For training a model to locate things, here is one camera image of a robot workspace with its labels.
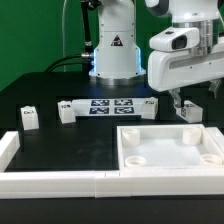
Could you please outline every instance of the blue light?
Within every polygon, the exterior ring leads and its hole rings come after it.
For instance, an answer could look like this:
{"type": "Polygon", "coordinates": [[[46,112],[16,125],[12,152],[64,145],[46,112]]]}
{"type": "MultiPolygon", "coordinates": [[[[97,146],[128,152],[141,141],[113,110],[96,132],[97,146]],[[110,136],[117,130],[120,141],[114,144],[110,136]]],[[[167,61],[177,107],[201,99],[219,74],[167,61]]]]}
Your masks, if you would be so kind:
{"type": "Polygon", "coordinates": [[[96,50],[94,50],[93,56],[93,71],[96,72],[96,50]]]}
{"type": "Polygon", "coordinates": [[[138,67],[138,70],[139,70],[139,71],[142,71],[142,61],[141,61],[141,58],[142,58],[142,57],[141,57],[141,56],[142,56],[142,54],[141,54],[141,50],[139,49],[139,50],[138,50],[138,66],[139,66],[139,67],[138,67]]]}

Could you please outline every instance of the white tray compartment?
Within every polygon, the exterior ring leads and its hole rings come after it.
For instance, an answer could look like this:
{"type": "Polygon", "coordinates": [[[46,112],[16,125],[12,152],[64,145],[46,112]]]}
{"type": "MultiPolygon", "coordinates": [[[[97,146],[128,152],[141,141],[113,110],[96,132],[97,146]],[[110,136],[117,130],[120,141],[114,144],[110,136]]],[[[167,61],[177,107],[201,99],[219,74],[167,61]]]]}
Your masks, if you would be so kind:
{"type": "Polygon", "coordinates": [[[118,154],[120,169],[137,169],[127,167],[125,159],[130,156],[144,157],[147,162],[144,168],[191,168],[205,167],[200,165],[200,157],[204,154],[220,156],[223,153],[208,134],[203,125],[166,125],[166,126],[133,126],[118,127],[118,154]],[[202,130],[201,144],[189,146],[182,142],[183,129],[186,127],[199,127],[202,130]],[[137,128],[140,130],[140,144],[136,147],[122,145],[122,130],[137,128]]]}

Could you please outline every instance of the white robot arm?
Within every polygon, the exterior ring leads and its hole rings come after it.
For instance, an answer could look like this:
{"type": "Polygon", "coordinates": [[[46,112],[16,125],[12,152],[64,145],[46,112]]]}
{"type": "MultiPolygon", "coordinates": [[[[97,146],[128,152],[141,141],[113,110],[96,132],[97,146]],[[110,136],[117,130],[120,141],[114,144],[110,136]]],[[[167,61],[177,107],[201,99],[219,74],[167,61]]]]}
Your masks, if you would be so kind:
{"type": "Polygon", "coordinates": [[[132,84],[142,79],[141,53],[135,43],[132,0],[101,0],[98,7],[100,42],[94,50],[90,80],[107,85],[132,84]]]}
{"type": "Polygon", "coordinates": [[[212,81],[216,90],[217,79],[224,77],[224,38],[218,29],[224,1],[145,1],[153,15],[172,16],[172,27],[150,40],[149,85],[165,91],[212,81]]]}

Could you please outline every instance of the green backdrop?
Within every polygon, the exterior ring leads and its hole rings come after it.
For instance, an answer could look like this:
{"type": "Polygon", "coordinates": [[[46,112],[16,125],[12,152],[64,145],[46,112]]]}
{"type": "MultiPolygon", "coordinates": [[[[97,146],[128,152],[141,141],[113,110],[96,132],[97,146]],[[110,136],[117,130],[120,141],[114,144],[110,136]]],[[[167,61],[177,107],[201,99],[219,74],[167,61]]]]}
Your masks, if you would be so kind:
{"type": "MultiPolygon", "coordinates": [[[[170,25],[153,17],[144,0],[137,0],[137,44],[146,68],[149,38],[170,25]]],[[[28,72],[43,71],[63,56],[62,11],[64,0],[1,0],[0,3],[0,90],[28,72]]],[[[91,34],[98,41],[97,12],[90,12],[91,34]]],[[[84,51],[80,1],[68,0],[65,17],[66,55],[84,51]]],[[[81,70],[80,66],[70,68],[81,70]]]]}

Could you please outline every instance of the table surface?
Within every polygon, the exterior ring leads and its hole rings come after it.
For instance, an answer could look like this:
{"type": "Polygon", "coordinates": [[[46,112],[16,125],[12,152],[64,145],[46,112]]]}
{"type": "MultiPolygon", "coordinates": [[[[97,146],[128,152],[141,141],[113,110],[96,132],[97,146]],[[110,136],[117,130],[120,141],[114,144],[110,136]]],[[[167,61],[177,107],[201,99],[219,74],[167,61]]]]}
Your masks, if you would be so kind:
{"type": "MultiPolygon", "coordinates": [[[[216,100],[207,98],[208,87],[209,83],[203,83],[183,88],[182,97],[203,107],[202,123],[206,127],[218,127],[223,132],[224,86],[216,100]]],[[[25,74],[0,92],[0,104],[0,137],[7,130],[18,130],[21,141],[6,172],[117,170],[117,126],[186,124],[175,115],[173,99],[168,93],[153,91],[147,82],[123,87],[101,86],[90,83],[80,72],[25,74]],[[78,117],[76,123],[62,125],[58,117],[57,102],[61,100],[151,96],[159,99],[155,120],[142,120],[140,116],[78,117]],[[20,108],[27,105],[37,108],[39,130],[23,131],[20,108]]],[[[223,199],[219,195],[1,200],[0,217],[2,223],[16,223],[16,220],[24,223],[27,220],[30,220],[27,223],[211,223],[224,219],[223,199]],[[31,216],[21,216],[26,209],[31,216]]]]}

